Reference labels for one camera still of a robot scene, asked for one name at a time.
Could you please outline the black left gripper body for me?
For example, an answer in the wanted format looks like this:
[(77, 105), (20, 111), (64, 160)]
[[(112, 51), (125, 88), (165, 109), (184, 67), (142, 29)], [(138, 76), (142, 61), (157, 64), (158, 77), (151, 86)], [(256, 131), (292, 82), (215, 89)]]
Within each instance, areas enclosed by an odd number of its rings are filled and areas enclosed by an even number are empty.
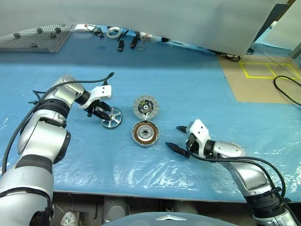
[(88, 117), (91, 117), (93, 114), (93, 110), (99, 110), (101, 111), (100, 109), (100, 103), (104, 103), (103, 101), (99, 101), (99, 100), (96, 100), (94, 101), (88, 108), (87, 108), (87, 116)]

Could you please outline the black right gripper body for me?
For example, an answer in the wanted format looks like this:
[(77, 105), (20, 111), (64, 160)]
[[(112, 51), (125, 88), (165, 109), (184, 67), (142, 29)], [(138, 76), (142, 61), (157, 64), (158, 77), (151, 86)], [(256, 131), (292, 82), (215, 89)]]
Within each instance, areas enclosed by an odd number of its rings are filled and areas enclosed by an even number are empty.
[(186, 140), (186, 150), (190, 155), (197, 155), (199, 156), (199, 144), (197, 142), (197, 138), (190, 133)]

